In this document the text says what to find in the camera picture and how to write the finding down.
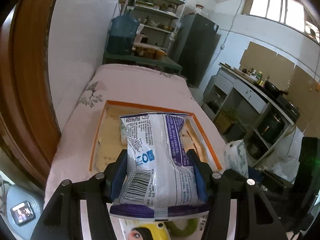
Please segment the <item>metal screw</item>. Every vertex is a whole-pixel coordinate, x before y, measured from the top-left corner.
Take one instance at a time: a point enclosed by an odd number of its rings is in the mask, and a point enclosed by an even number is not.
[[[256,182],[255,182],[253,179],[247,179],[247,183],[248,183],[250,186],[253,186],[254,184],[256,184]]]
[[[70,179],[65,179],[61,182],[61,185],[66,186],[66,185],[69,185],[70,182],[71,182]]]
[[[214,173],[212,173],[212,177],[213,177],[214,179],[220,179],[220,178],[221,178],[221,174],[218,173],[218,172],[214,172]]]
[[[102,172],[99,172],[96,174],[96,179],[103,179],[104,178],[104,174]]]

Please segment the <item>window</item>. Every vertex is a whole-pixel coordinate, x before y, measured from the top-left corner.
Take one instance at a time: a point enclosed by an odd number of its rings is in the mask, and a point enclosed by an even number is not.
[[[246,0],[242,14],[285,24],[320,43],[319,29],[297,0]]]

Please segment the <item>dark gray refrigerator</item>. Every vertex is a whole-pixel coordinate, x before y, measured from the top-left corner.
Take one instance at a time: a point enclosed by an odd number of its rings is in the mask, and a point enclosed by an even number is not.
[[[200,14],[186,15],[169,57],[182,66],[187,83],[199,87],[215,50],[219,26]]]

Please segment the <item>pink tablecloth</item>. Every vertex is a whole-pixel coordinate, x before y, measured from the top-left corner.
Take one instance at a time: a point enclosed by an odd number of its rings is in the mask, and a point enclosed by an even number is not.
[[[45,191],[45,204],[64,179],[87,180],[92,143],[106,100],[159,106],[194,113],[224,166],[225,142],[201,107],[194,101],[185,80],[139,66],[102,65],[65,125],[52,162]]]

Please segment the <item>window pane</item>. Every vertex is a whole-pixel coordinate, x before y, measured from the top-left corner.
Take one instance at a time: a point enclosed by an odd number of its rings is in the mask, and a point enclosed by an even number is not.
[[[282,12],[281,12],[281,19],[280,19],[281,23],[284,23],[284,16],[285,16],[285,0],[282,0]]]
[[[304,32],[304,8],[303,6],[295,1],[288,0],[288,11],[285,24]]]
[[[306,21],[306,33],[308,34],[308,36],[310,36],[314,40],[320,42],[320,38],[319,38],[320,35],[319,35],[318,28],[312,23],[307,21]]]
[[[281,0],[270,0],[267,18],[278,22],[280,18],[280,10]]]
[[[268,0],[253,0],[250,14],[265,17],[267,12],[267,6]]]

